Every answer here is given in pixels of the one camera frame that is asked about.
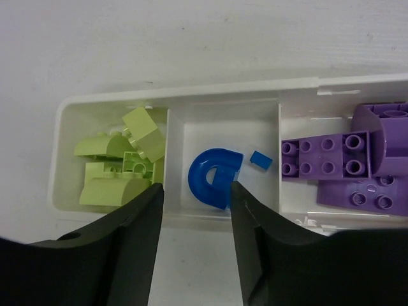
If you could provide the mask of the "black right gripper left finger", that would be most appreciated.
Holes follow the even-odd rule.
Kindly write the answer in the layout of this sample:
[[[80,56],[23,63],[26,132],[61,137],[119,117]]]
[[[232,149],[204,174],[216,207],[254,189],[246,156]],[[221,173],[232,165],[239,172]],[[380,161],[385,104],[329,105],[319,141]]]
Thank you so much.
[[[146,305],[163,218],[153,184],[57,240],[1,239],[2,305]]]

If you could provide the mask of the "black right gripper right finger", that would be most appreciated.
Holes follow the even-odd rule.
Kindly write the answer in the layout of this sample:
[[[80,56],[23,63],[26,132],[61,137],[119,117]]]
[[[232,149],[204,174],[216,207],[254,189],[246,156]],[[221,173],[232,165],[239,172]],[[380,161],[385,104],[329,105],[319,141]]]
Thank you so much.
[[[231,220],[244,305],[406,305],[407,230],[324,236],[231,185]]]

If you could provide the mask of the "green sloped lego brick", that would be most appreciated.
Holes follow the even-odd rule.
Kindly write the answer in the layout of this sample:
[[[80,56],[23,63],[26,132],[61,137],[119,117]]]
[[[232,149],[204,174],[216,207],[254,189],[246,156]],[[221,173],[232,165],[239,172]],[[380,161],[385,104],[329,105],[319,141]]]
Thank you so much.
[[[85,164],[84,188],[79,204],[93,207],[119,208],[150,187],[142,174],[122,172],[116,164],[90,162]]]

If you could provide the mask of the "green square lego brick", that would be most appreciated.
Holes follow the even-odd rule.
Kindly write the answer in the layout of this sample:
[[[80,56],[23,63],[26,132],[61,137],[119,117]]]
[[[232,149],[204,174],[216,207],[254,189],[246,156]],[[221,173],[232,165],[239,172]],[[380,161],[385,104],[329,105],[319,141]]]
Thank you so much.
[[[154,164],[147,158],[142,159],[137,152],[127,151],[122,160],[122,172],[130,172],[137,177],[152,180]]]

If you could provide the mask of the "small blue lego piece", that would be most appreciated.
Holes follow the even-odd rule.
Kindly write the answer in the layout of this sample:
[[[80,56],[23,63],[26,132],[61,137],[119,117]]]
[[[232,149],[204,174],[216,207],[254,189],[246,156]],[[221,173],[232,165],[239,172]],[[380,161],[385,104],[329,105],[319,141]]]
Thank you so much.
[[[251,157],[250,157],[250,163],[257,166],[258,168],[267,171],[272,163],[273,163],[273,159],[262,154],[261,152],[255,150]]]

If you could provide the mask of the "blue arch lego piece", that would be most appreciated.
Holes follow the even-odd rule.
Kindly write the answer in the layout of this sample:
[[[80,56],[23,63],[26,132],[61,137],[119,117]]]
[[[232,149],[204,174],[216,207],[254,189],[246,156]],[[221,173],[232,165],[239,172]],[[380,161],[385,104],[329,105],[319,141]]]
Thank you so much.
[[[189,168],[190,191],[206,205],[229,209],[231,184],[238,179],[243,160],[243,154],[224,148],[202,152]]]

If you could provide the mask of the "green two-stud lego brick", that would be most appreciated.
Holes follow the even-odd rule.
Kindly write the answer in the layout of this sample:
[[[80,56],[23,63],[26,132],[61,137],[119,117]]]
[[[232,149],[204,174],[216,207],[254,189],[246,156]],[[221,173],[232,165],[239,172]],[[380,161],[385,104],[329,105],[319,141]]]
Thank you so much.
[[[96,136],[79,141],[74,149],[74,155],[122,158],[124,152],[130,150],[132,150],[132,147],[121,132],[113,132],[109,135],[107,133],[98,133]]]

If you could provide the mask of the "purple lego plate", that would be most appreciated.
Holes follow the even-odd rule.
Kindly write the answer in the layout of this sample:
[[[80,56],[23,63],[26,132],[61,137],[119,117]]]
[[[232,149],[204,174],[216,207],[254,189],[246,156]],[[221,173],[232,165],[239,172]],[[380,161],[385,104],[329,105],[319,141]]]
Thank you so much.
[[[281,174],[286,180],[368,180],[370,133],[354,131],[283,140]]]

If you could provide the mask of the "purple sloped lego brick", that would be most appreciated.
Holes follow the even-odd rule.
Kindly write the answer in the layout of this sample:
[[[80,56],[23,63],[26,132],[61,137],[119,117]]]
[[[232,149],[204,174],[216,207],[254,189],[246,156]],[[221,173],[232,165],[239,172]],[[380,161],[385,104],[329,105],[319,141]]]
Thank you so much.
[[[407,216],[407,177],[370,180],[320,180],[317,203],[376,214]]]

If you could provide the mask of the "purple rounded lego brick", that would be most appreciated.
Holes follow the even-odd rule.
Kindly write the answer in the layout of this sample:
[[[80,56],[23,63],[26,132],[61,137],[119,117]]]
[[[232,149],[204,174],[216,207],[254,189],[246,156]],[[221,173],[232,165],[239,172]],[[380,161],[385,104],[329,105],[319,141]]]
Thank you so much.
[[[351,129],[369,132],[373,177],[407,175],[406,102],[358,105]]]

